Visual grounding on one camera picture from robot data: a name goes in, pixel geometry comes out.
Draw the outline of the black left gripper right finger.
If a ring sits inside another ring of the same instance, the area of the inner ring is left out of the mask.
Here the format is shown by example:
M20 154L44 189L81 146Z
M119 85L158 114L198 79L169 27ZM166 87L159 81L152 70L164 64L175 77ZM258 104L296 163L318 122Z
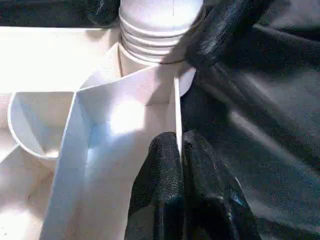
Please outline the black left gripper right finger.
M191 240L259 240L256 218L238 179L207 139L183 135L183 167Z

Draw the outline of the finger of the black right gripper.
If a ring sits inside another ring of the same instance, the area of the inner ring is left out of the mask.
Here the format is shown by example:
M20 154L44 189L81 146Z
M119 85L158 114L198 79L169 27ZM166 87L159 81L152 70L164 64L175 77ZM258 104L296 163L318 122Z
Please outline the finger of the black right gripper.
M87 0L86 16L96 25L109 25L119 15L120 0Z
M213 66L251 30L271 4L271 0L219 2L192 34L185 60L197 69Z

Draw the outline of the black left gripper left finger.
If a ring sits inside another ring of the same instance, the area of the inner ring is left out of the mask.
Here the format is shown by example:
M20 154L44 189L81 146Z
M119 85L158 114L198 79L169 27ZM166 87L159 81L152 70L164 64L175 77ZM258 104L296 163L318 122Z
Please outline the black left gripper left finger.
M181 240L185 224L183 171L174 132L150 143L131 190L125 239Z

